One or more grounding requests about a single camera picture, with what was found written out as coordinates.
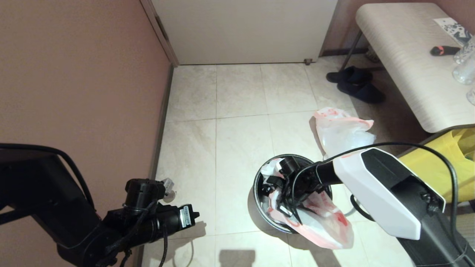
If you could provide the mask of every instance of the tile floor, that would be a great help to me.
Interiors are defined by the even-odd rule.
[[[173,76],[157,180],[170,177],[173,205],[193,204],[195,227],[170,237],[166,267],[411,267],[395,238],[360,214],[349,216],[352,249],[319,248],[298,235],[273,230],[256,213],[251,189],[269,158],[295,153],[322,158],[312,114],[326,106],[374,119],[377,142],[421,142],[427,134],[385,71],[374,85],[387,95],[368,105],[326,81],[343,57],[304,64],[180,66]],[[357,55],[350,65],[370,67]],[[386,148],[391,153],[404,149]],[[335,186],[334,202],[351,209],[350,192]],[[163,242],[145,246],[144,267],[159,265]]]

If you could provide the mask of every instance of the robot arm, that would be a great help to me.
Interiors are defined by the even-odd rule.
[[[443,214],[445,200],[393,155],[369,148],[314,168],[298,166],[293,158],[280,165],[289,180],[281,199],[286,209],[314,191],[328,192],[343,183],[374,221],[397,237],[416,266],[473,267],[475,252],[457,231],[451,232]]]
[[[56,242],[58,254],[75,266],[113,265],[119,252],[190,228],[200,215],[191,205],[158,203],[165,196],[163,182],[132,179],[123,208],[101,220],[58,155],[50,152],[54,149],[19,146],[0,150],[0,210],[14,208],[0,214],[0,225],[31,215]]]

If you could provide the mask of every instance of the white door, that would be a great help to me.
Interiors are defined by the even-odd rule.
[[[180,64],[315,61],[338,0],[152,0]]]

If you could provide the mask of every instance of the pink wall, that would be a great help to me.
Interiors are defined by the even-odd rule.
[[[322,52],[351,47],[359,30],[355,22],[355,15],[360,6],[367,3],[393,2],[436,3],[447,15],[475,34],[475,1],[473,0],[339,0],[323,43]],[[366,39],[362,38],[358,47],[363,48],[367,45]]]
[[[149,177],[170,66],[140,2],[4,0],[0,18],[0,142],[65,151],[98,213],[120,208]],[[70,266],[31,217],[0,240],[2,267]]]

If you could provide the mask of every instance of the yellow bag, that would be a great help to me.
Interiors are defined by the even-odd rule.
[[[426,146],[443,154],[458,176],[458,201],[475,199],[475,128],[452,130]],[[416,149],[399,158],[417,176],[452,202],[452,182],[447,167],[432,153]]]

